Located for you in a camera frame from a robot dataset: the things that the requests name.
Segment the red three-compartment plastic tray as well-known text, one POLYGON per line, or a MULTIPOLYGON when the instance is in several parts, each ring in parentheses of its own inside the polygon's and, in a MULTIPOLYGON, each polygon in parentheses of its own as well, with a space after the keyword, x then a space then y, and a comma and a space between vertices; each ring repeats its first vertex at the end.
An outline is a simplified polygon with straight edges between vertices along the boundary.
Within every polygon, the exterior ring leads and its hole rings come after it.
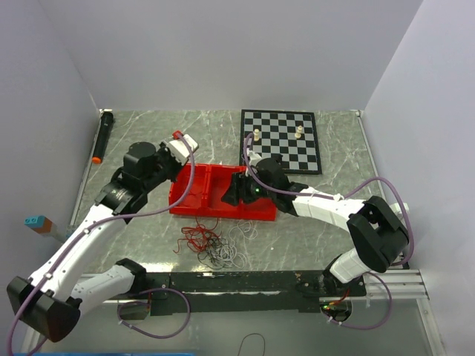
POLYGON ((243 166, 196 164, 190 192, 170 213, 190 217, 274 221, 277 208, 267 198, 248 205, 240 202, 236 206, 221 201, 231 184, 232 175, 243 171, 243 166))

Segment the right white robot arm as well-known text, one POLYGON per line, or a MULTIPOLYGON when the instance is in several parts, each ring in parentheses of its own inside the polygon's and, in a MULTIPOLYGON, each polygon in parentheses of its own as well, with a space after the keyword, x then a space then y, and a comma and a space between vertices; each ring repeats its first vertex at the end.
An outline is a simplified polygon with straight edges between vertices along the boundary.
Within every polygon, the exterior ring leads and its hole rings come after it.
POLYGON ((263 198, 285 214, 320 220, 349 233, 353 249, 337 256, 323 273, 326 291, 335 296, 367 272, 386 272, 410 242, 407 228, 383 198, 347 199, 292 182, 275 158, 259 159, 234 173, 221 200, 237 206, 263 198))

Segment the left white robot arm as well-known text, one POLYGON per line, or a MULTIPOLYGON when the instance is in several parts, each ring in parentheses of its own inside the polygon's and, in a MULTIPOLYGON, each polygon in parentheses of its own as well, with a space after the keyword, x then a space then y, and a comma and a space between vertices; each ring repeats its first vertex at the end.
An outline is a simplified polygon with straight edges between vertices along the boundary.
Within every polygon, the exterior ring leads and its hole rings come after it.
POLYGON ((181 136, 155 146, 136 142, 95 199, 94 205, 62 247, 28 278, 15 277, 7 295, 15 317, 7 339, 13 339, 18 322, 27 324, 48 340, 65 338, 79 319, 104 301, 126 294, 143 295, 147 271, 122 259, 106 272, 81 283, 85 268, 107 241, 125 229, 133 218, 143 217, 148 194, 158 185, 175 181, 187 162, 194 162, 199 145, 181 136))

